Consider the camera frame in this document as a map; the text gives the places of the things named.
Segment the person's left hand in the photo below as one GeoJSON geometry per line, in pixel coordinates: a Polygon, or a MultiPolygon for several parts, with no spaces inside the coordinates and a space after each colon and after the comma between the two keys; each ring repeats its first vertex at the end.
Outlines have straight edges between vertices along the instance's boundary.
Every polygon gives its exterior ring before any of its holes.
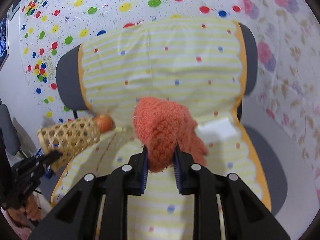
{"type": "Polygon", "coordinates": [[[7,214],[18,226],[27,226],[27,221],[22,217],[25,215],[27,220],[33,221],[41,218],[41,210],[38,208],[34,195],[30,195],[25,204],[19,209],[9,208],[7,214]]]}

